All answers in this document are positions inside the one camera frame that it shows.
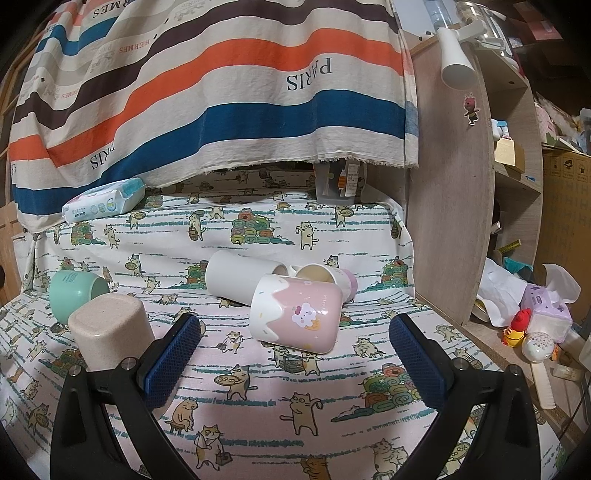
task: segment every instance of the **striped fabric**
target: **striped fabric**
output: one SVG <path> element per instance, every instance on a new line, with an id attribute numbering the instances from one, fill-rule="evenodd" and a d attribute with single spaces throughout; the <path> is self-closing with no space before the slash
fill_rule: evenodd
<path id="1" fill-rule="evenodd" d="M 75 0 L 18 98 L 19 219 L 81 192 L 220 168 L 353 157 L 417 164 L 413 67 L 390 0 Z"/>

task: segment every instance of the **tissue paper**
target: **tissue paper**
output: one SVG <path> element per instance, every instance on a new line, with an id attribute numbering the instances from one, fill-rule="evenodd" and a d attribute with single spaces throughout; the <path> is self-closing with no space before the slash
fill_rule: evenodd
<path id="1" fill-rule="evenodd" d="M 495 327 L 507 327 L 519 311 L 527 282 L 514 277 L 487 258 L 480 279 L 477 298 L 482 300 Z"/>
<path id="2" fill-rule="evenodd" d="M 543 264 L 546 268 L 546 290 L 552 303 L 574 303 L 579 298 L 581 287 L 573 276 L 560 265 Z"/>

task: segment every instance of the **cup handle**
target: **cup handle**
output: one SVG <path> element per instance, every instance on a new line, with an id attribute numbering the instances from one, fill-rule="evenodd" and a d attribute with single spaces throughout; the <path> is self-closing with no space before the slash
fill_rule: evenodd
<path id="1" fill-rule="evenodd" d="M 295 277 L 300 269 L 301 269 L 300 265 L 287 265 L 287 274 L 290 277 Z"/>

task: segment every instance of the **pink cup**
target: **pink cup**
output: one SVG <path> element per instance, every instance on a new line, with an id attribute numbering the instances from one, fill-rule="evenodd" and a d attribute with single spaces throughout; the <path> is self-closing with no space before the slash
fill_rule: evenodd
<path id="1" fill-rule="evenodd" d="M 312 353 L 335 346 L 342 291 L 333 283 L 263 275 L 252 298 L 253 338 Z"/>

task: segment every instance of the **tissue box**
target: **tissue box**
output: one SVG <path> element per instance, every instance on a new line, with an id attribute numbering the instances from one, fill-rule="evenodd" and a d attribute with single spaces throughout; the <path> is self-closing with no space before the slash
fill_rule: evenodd
<path id="1" fill-rule="evenodd" d="M 555 342 L 564 342 L 573 319 L 564 303 L 552 303 L 545 287 L 528 283 L 521 299 L 521 308 L 531 309 L 526 333 L 544 332 Z"/>

